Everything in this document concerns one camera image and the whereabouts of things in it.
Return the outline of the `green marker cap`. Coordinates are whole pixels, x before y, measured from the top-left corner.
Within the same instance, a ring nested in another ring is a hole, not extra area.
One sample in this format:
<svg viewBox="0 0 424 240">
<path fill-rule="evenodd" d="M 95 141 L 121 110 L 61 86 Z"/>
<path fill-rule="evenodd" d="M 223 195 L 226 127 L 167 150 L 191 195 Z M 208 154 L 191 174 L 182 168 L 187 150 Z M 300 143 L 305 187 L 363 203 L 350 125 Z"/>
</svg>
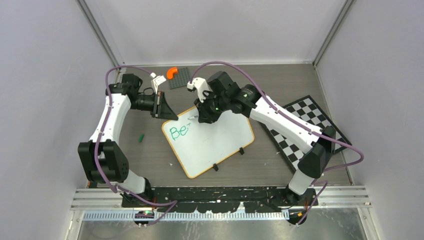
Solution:
<svg viewBox="0 0 424 240">
<path fill-rule="evenodd" d="M 141 143 L 143 141 L 144 137 L 145 137 L 145 134 L 142 133 L 138 138 L 138 142 Z"/>
</svg>

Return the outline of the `yellow framed whiteboard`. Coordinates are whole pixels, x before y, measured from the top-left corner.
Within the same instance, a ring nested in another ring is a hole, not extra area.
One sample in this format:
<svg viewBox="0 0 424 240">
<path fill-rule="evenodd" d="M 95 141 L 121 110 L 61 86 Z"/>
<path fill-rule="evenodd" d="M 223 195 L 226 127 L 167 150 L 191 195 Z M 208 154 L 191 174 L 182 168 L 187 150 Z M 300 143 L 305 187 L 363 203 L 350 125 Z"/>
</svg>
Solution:
<svg viewBox="0 0 424 240">
<path fill-rule="evenodd" d="M 246 148 L 255 140 L 248 118 L 231 111 L 222 113 L 217 122 L 199 123 L 196 107 L 168 120 L 161 130 L 186 176 L 194 179 L 215 165 Z"/>
</svg>

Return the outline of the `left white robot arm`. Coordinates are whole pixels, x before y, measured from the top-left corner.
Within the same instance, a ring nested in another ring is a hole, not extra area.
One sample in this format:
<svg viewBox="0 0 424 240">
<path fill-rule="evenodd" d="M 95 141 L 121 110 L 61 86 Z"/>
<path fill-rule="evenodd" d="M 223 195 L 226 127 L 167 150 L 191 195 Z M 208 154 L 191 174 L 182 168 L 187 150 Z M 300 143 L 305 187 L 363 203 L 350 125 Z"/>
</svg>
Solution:
<svg viewBox="0 0 424 240">
<path fill-rule="evenodd" d="M 134 193 L 134 200 L 141 207 L 153 202 L 153 191 L 147 178 L 130 170 L 129 161 L 119 139 L 129 110 L 149 112 L 153 118 L 178 120 L 178 116 L 166 101 L 159 85 L 167 79 L 151 73 L 151 94 L 140 92 L 141 78 L 125 73 L 121 82 L 109 84 L 105 94 L 105 107 L 96 130 L 87 142 L 78 145 L 77 152 L 89 182 L 110 184 L 113 190 L 125 189 Z"/>
</svg>

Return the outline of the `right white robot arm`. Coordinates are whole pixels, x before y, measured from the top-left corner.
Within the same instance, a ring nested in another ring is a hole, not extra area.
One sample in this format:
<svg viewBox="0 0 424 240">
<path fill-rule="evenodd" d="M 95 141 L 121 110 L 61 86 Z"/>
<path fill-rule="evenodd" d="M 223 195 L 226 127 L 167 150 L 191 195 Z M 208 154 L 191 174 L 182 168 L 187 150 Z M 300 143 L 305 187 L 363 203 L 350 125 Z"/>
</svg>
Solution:
<svg viewBox="0 0 424 240">
<path fill-rule="evenodd" d="M 291 205 L 299 205 L 305 199 L 307 188 L 320 178 L 334 154 L 333 127 L 322 128 L 302 120 L 255 85 L 240 87 L 225 71 L 218 71 L 208 79 L 196 77 L 186 87 L 197 94 L 194 105 L 199 123 L 213 124 L 230 111 L 260 122 L 291 141 L 303 157 L 286 187 L 285 198 Z"/>
</svg>

